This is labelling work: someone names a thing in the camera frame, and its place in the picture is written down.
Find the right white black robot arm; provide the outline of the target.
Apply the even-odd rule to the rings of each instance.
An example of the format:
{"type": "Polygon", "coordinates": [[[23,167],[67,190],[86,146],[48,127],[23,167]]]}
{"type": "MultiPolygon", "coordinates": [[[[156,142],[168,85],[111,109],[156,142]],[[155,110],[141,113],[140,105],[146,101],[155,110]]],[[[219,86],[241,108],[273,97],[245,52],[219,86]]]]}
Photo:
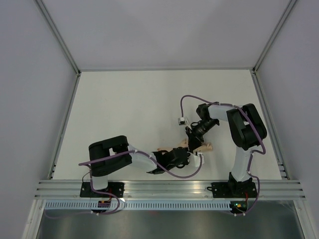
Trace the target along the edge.
{"type": "Polygon", "coordinates": [[[196,112],[200,121],[185,128],[190,151],[202,146],[204,135],[220,121],[228,123],[236,145],[234,166],[228,181],[212,183],[208,191],[212,192],[214,198],[256,198],[258,191],[250,167],[254,153],[266,153],[263,139],[267,137],[267,130],[255,105],[201,104],[196,112]]]}

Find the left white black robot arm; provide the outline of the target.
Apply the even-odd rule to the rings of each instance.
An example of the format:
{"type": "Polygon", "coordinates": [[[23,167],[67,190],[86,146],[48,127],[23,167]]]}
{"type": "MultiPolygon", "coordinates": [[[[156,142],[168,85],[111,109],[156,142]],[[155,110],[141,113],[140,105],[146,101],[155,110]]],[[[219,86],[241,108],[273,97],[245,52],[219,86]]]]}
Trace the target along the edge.
{"type": "Polygon", "coordinates": [[[90,161],[106,158],[114,152],[113,158],[90,165],[92,175],[91,191],[97,197],[108,194],[108,175],[126,166],[134,166],[148,174],[163,174],[174,168],[183,168],[189,164],[190,152],[187,147],[164,148],[148,153],[138,150],[128,143],[124,135],[109,138],[89,145],[90,161]]]}

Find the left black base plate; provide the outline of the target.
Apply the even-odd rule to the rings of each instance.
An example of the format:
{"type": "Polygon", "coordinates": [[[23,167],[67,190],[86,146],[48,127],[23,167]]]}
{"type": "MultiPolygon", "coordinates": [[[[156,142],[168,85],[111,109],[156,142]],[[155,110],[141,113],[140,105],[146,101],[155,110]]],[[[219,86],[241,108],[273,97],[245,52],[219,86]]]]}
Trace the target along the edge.
{"type": "Polygon", "coordinates": [[[123,197],[124,183],[122,182],[109,182],[106,189],[96,189],[93,191],[90,182],[83,182],[80,189],[80,198],[110,198],[110,193],[118,198],[123,197]]]}

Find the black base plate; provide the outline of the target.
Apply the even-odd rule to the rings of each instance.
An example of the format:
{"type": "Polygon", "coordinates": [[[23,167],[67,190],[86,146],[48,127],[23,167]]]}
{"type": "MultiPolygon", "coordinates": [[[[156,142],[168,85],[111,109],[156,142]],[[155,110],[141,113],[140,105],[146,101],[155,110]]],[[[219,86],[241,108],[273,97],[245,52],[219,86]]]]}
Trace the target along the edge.
{"type": "Polygon", "coordinates": [[[110,198],[110,193],[118,198],[123,197],[124,183],[122,182],[109,182],[106,189],[96,189],[93,191],[90,182],[83,182],[80,189],[80,198],[110,198]]]}
{"type": "Polygon", "coordinates": [[[256,198],[257,188],[254,182],[248,183],[230,183],[214,182],[206,188],[213,195],[213,198],[256,198]]]}

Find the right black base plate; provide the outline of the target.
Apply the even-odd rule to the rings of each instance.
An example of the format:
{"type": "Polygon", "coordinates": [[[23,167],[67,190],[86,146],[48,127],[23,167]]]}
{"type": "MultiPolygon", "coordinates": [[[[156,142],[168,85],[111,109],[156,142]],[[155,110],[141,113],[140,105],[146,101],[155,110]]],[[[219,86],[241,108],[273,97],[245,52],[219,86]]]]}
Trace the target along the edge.
{"type": "Polygon", "coordinates": [[[230,183],[214,182],[206,188],[213,195],[213,198],[256,198],[257,188],[254,182],[248,183],[230,183]]]}

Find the aluminium front rail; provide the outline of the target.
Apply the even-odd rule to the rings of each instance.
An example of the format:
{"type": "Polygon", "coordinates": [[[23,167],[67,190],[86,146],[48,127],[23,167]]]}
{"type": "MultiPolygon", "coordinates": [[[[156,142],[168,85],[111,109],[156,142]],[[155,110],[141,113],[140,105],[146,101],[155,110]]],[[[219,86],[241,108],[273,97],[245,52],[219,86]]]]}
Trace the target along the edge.
{"type": "MultiPolygon", "coordinates": [[[[195,181],[123,181],[123,198],[147,199],[212,199],[207,190],[211,182],[195,181]]],[[[79,199],[81,180],[41,180],[36,185],[35,199],[79,199]]],[[[259,200],[305,200],[298,180],[261,180],[259,200]]]]}

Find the aluminium frame right post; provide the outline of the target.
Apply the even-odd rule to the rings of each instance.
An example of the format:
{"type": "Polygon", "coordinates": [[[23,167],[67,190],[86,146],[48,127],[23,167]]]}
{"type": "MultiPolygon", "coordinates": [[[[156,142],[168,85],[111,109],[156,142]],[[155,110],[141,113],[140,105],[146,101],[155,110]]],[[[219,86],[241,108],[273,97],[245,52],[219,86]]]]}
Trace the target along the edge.
{"type": "Polygon", "coordinates": [[[298,0],[289,0],[287,6],[285,7],[283,13],[281,14],[275,28],[273,29],[269,39],[266,42],[261,54],[259,55],[256,63],[251,68],[251,74],[256,74],[258,69],[261,67],[262,63],[264,62],[267,54],[269,53],[270,49],[272,48],[273,44],[275,43],[278,35],[280,34],[282,28],[284,27],[285,23],[287,22],[289,16],[293,12],[294,8],[296,7],[298,0]]]}

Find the aluminium frame post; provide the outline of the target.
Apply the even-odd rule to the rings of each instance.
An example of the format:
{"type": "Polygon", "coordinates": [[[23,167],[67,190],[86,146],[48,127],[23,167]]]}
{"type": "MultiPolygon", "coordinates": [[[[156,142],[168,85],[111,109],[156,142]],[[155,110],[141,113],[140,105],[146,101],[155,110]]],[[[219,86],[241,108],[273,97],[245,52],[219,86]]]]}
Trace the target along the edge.
{"type": "Polygon", "coordinates": [[[47,6],[45,5],[43,0],[34,0],[35,5],[39,9],[41,15],[43,16],[46,24],[48,25],[50,31],[52,32],[54,38],[56,39],[58,45],[60,46],[66,60],[70,64],[71,68],[75,72],[76,76],[79,76],[81,71],[79,67],[77,66],[69,48],[67,47],[57,25],[55,24],[55,21],[53,17],[51,16],[47,6]]]}
{"type": "Polygon", "coordinates": [[[261,54],[259,55],[256,63],[251,68],[251,74],[256,74],[258,69],[261,67],[262,63],[264,62],[267,54],[269,53],[270,49],[272,48],[273,44],[275,43],[278,35],[280,34],[282,28],[284,27],[285,23],[287,22],[289,16],[293,12],[294,8],[296,7],[298,0],[289,0],[287,6],[285,7],[283,13],[281,14],[275,28],[273,29],[269,39],[266,42],[261,54]]]}

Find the aluminium frame left post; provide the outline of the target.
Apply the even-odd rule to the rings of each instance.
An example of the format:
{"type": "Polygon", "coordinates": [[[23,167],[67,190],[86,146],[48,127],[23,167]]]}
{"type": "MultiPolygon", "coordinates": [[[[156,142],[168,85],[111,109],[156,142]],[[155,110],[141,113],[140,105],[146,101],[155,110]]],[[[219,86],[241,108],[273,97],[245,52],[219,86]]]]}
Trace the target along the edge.
{"type": "Polygon", "coordinates": [[[79,67],[77,66],[69,48],[67,47],[57,25],[55,24],[55,21],[53,17],[51,16],[47,6],[45,5],[43,0],[34,0],[35,5],[39,9],[41,15],[43,16],[46,24],[48,25],[50,31],[52,32],[54,38],[56,39],[58,45],[60,46],[66,60],[70,64],[71,68],[75,72],[76,76],[79,76],[81,71],[79,67]]]}

